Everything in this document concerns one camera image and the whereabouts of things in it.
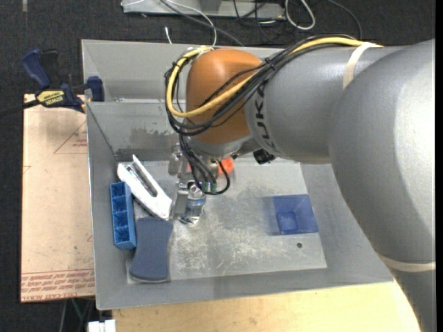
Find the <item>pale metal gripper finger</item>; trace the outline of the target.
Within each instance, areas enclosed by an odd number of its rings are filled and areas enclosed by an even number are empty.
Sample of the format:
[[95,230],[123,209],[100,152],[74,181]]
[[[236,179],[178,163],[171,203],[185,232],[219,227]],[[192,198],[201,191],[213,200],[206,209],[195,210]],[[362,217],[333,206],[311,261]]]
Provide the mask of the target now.
[[180,222],[187,225],[197,224],[204,211],[205,203],[206,194],[196,183],[192,183],[188,189],[185,210],[179,217]]
[[188,200],[188,186],[185,183],[176,183],[172,199],[172,218],[178,219],[184,214]]

